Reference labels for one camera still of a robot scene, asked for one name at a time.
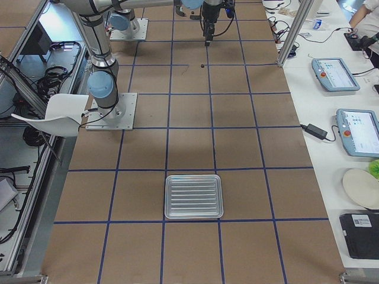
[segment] person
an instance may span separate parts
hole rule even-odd
[[[365,0],[349,23],[359,38],[379,33],[379,0]],[[379,67],[379,43],[372,44],[365,51],[372,64]]]

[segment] ribbed tray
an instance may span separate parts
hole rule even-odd
[[[223,214],[219,176],[176,175],[166,178],[165,215],[167,218],[220,218]]]

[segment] person's arm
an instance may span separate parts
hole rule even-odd
[[[369,13],[371,13],[371,11],[369,9],[367,9],[364,4],[362,4],[362,6],[359,8],[359,10],[357,10],[357,12],[351,18],[351,20],[349,22],[350,26],[352,28],[355,28],[355,26],[358,25],[358,23],[360,21],[362,21],[362,19],[364,17],[366,17],[366,15]]]

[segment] blue joint cap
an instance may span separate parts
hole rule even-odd
[[[129,20],[126,17],[118,14],[112,14],[109,17],[109,23],[119,31],[125,31],[129,27]]]
[[[204,0],[182,0],[183,6],[191,10],[199,9],[203,2]]]
[[[87,86],[92,96],[104,99],[111,94],[114,82],[112,76],[107,72],[97,71],[89,76]]]

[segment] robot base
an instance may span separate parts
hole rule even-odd
[[[147,24],[149,23],[148,19],[137,19],[140,24],[140,30],[134,34],[132,38],[128,38],[121,31],[114,30],[111,33],[111,41],[145,41],[147,34]]]
[[[134,115],[136,113],[137,93],[119,93],[119,104],[125,107],[125,114],[119,119],[114,120],[99,120],[86,125],[88,131],[107,131],[107,130],[132,130],[134,123]],[[95,100],[92,101],[91,108],[97,108]],[[100,115],[98,112],[90,112],[88,121],[98,120]]]

